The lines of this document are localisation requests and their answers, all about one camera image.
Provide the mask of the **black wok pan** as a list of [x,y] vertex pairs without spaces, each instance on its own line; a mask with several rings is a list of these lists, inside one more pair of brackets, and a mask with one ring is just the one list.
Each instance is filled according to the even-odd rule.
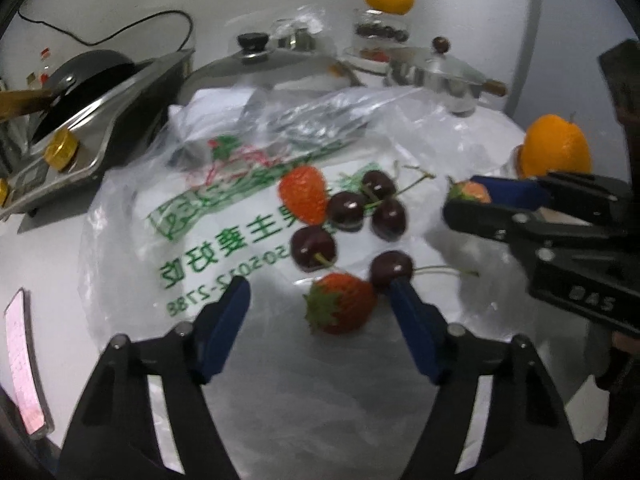
[[78,54],[58,68],[42,89],[2,91],[1,121],[36,114],[29,140],[38,142],[135,73],[136,63],[120,52]]

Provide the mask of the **dark cherry top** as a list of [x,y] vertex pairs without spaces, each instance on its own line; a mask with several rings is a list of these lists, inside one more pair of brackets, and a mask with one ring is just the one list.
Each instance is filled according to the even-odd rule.
[[364,198],[364,206],[372,209],[390,200],[397,200],[402,193],[412,190],[422,182],[431,181],[436,178],[434,174],[418,166],[404,166],[404,169],[416,170],[420,176],[410,184],[402,186],[401,188],[386,172],[382,170],[367,171],[363,175],[359,185],[359,191]]

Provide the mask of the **clear printed plastic bag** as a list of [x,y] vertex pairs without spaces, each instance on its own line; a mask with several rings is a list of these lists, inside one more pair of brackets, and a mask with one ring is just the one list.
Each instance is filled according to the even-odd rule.
[[80,294],[97,344],[191,321],[240,276],[252,303],[204,396],[244,479],[395,479],[435,388],[414,366],[390,307],[347,335],[311,330],[296,266],[299,220],[278,193],[288,170],[319,169],[329,193],[390,174],[408,212],[397,248],[427,274],[414,287],[450,322],[506,339],[534,318],[506,248],[449,231],[449,179],[496,174],[523,139],[505,114],[459,118],[416,90],[328,96],[209,91],[170,110],[140,159],[110,171],[80,245]]

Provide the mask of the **pale strawberry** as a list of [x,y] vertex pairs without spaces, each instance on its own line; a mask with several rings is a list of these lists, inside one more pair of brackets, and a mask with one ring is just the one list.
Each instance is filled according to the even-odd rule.
[[491,197],[484,185],[472,181],[448,179],[447,200],[470,200],[475,203],[490,204]]

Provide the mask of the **dark cherry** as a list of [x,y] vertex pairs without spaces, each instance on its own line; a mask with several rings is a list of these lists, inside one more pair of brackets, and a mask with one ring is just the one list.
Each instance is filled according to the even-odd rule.
[[326,214],[335,229],[345,232],[358,232],[363,227],[364,206],[366,200],[360,193],[343,191],[329,199]]
[[398,278],[411,281],[416,274],[454,272],[461,275],[480,276],[480,272],[469,269],[458,269],[446,264],[428,264],[417,266],[406,252],[389,250],[377,255],[370,264],[369,282],[376,292],[387,292],[390,284]]
[[386,242],[399,240],[407,231],[407,226],[406,208],[397,198],[382,200],[372,214],[371,230]]
[[367,171],[363,175],[359,185],[359,191],[364,198],[364,206],[372,209],[390,200],[397,200],[402,193],[412,190],[422,182],[431,181],[436,178],[434,174],[418,166],[404,166],[404,169],[416,170],[420,176],[410,184],[402,186],[401,188],[386,172],[382,170]]
[[322,226],[305,226],[290,240],[291,257],[300,270],[310,273],[333,264],[337,259],[334,237]]

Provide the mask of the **silver induction cooker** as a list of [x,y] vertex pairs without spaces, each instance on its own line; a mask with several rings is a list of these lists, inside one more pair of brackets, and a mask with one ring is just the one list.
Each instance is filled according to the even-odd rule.
[[1,177],[1,218],[31,214],[88,188],[141,153],[175,102],[192,55],[186,49],[136,63],[137,73],[32,143],[35,114],[16,165]]

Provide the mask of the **dark cherry front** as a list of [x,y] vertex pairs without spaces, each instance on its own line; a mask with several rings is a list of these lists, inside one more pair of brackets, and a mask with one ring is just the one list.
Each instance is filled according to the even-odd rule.
[[377,255],[370,264],[369,282],[376,292],[387,292],[390,284],[398,278],[411,281],[416,274],[454,272],[461,275],[480,276],[480,272],[469,269],[458,269],[446,264],[428,264],[417,266],[406,252],[389,250]]

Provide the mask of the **large steel glass lid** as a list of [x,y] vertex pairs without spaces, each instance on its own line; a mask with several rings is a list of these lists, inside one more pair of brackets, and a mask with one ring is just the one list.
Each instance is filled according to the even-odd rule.
[[188,104],[200,90],[216,88],[332,92],[361,86],[356,74],[332,55],[270,47],[265,32],[247,32],[236,41],[238,52],[190,73],[178,104]]

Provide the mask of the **small steel cup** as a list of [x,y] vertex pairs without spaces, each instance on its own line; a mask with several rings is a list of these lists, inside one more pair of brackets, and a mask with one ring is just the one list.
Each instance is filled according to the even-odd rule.
[[270,44],[278,49],[296,52],[318,50],[317,36],[308,23],[290,18],[274,21],[269,32]]

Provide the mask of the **red strawberry on bag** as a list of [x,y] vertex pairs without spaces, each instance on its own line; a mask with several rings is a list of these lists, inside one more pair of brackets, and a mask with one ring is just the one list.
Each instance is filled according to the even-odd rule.
[[282,204],[307,226],[326,221],[329,196],[322,172],[314,166],[298,166],[285,174],[278,185]]

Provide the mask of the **pink white device edge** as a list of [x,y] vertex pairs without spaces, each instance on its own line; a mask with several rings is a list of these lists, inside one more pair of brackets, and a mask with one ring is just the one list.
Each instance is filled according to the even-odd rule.
[[26,434],[32,440],[41,440],[50,434],[53,422],[35,360],[29,293],[23,287],[17,289],[4,310],[4,328],[15,404]]

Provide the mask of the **steel pot with lid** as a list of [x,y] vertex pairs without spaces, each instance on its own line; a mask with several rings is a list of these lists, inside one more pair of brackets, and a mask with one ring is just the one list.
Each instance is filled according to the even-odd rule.
[[450,41],[443,36],[435,37],[428,48],[388,50],[386,84],[427,88],[440,95],[449,113],[461,117],[475,112],[483,93],[506,96],[504,82],[487,78],[449,51]]

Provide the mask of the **red strawberry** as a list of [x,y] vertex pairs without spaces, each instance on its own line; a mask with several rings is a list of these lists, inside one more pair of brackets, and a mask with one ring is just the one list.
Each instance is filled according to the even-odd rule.
[[368,281],[342,272],[314,281],[304,299],[309,328],[330,335],[360,330],[378,304],[378,295]]
[[298,166],[285,174],[278,185],[282,204],[307,226],[326,221],[329,196],[322,172],[314,166]]

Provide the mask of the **glass jar with cherries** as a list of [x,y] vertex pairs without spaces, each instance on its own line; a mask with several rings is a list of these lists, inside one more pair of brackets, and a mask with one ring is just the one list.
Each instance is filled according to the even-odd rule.
[[388,51],[405,47],[409,38],[410,24],[404,16],[357,9],[352,14],[352,39],[343,58],[355,70],[384,75],[390,62]]

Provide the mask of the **large orange with stem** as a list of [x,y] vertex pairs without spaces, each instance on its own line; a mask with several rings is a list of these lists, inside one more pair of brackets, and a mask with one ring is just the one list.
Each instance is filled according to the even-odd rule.
[[518,154],[521,177],[543,177],[550,171],[591,171],[589,145],[582,129],[553,114],[539,117],[528,127]]

